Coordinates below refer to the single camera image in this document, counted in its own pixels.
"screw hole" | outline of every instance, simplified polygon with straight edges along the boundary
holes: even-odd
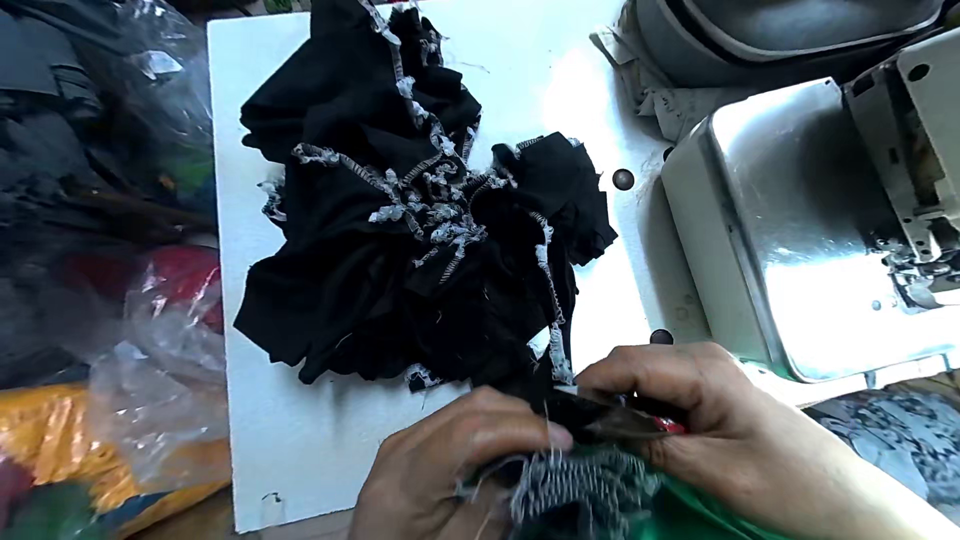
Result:
[[[929,72],[930,72],[930,66],[928,64],[921,63],[919,65],[914,66],[914,68],[910,70],[910,73],[907,73],[906,78],[911,83],[916,83],[923,77],[926,77],[926,74]]]

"table surface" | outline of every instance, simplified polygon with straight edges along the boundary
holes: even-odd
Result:
[[[575,268],[576,372],[616,345],[646,343],[651,329],[669,329],[679,341],[707,336],[658,179],[668,143],[651,119],[633,115],[612,68],[588,38],[596,26],[613,24],[621,5],[622,0],[420,2],[424,15],[448,37],[446,65],[464,74],[464,84],[484,107],[471,167],[486,167],[497,142],[561,131],[586,144],[602,173],[600,187],[607,191],[611,224],[620,237],[605,255]],[[208,27],[228,321],[240,307],[250,266],[283,242],[279,229],[260,213],[265,195],[256,187],[281,168],[241,144],[246,130],[240,106],[308,32],[307,13],[218,20]],[[621,168],[636,177],[630,190],[612,185],[612,173]],[[239,532],[352,507],[379,443],[466,391],[462,384],[447,384],[411,394],[401,380],[336,375],[305,386],[296,369],[271,364],[232,325],[226,341]],[[866,387],[862,377],[810,387],[754,375],[795,404]]]

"black cloth scrap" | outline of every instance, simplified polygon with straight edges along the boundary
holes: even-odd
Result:
[[[429,376],[412,389],[470,379],[542,403],[551,359],[527,344],[562,320],[568,362],[571,263],[616,238],[606,196],[561,134],[497,145],[496,167],[469,171],[480,104],[440,45],[416,10],[394,11],[385,32],[356,0],[315,3],[310,39],[242,108],[244,143],[286,165],[270,214],[286,243],[251,268],[234,326],[271,361],[302,362],[304,383],[419,364]],[[402,216],[376,217],[390,209]],[[548,273],[537,215],[553,228]],[[449,226],[472,236],[438,240]]]

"right hand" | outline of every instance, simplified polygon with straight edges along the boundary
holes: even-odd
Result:
[[[719,345],[617,347],[577,384],[688,410],[690,434],[639,451],[760,525],[798,538],[960,538],[924,500],[754,386]]]

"plastic bag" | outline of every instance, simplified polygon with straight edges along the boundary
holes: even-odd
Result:
[[[120,49],[83,46],[84,66],[117,96],[116,146],[129,176],[156,179],[181,206],[214,215],[213,120],[204,32],[163,0],[117,4]]]
[[[0,392],[0,538],[125,538],[227,485],[151,493],[86,426],[88,392],[52,384]],[[211,460],[228,461],[226,446]]]
[[[227,480],[216,250],[162,248],[127,294],[123,339],[90,360],[90,428],[148,491]]]
[[[201,29],[163,0],[122,4],[120,28],[136,52],[117,80],[127,109],[153,134],[150,158],[178,201],[213,214],[213,120],[206,40]]]

